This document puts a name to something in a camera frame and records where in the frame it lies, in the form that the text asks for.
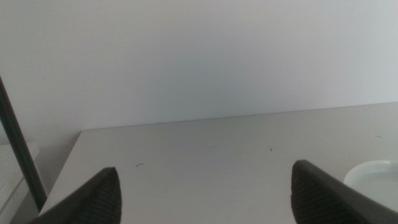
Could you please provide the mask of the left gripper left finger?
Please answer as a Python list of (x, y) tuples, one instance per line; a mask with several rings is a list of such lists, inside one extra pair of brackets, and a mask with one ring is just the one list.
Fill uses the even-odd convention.
[(121, 214), (118, 172), (114, 167), (107, 167), (30, 223), (120, 224)]

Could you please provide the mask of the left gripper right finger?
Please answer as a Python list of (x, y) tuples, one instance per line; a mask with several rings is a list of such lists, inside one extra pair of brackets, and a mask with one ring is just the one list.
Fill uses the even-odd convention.
[(296, 223), (397, 224), (397, 212), (306, 160), (292, 167), (290, 204)]

